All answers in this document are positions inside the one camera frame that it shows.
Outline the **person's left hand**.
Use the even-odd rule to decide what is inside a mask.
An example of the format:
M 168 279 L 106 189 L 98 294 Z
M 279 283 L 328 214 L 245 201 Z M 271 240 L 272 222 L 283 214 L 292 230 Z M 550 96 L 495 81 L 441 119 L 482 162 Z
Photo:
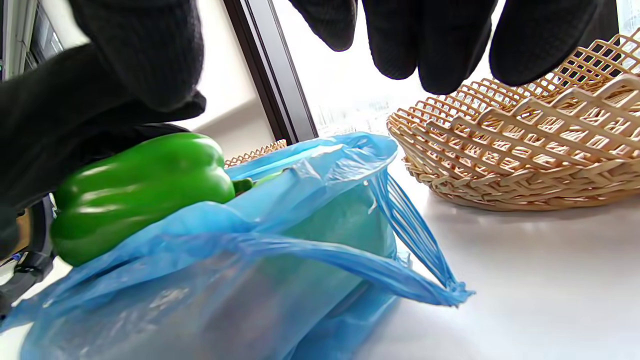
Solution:
M 162 112 L 135 98 L 103 66 L 98 50 L 69 48 L 1 84 L 1 257 L 16 252 L 16 218 L 88 164 L 185 129 L 175 121 L 206 107 L 196 92 Z

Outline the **person's right hand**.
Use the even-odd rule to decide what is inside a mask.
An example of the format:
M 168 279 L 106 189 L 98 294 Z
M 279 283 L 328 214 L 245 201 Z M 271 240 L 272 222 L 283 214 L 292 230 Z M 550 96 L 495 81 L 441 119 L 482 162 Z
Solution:
M 195 92 L 204 64 L 194 0 L 71 0 L 73 17 L 106 68 L 153 109 L 176 109 Z M 530 84 L 562 64 L 601 10 L 601 0 L 508 0 L 496 27 L 495 0 L 293 0 L 331 50 L 349 50 L 358 8 L 370 54 L 387 78 L 418 71 L 422 88 L 453 93 L 489 49 L 499 82 Z

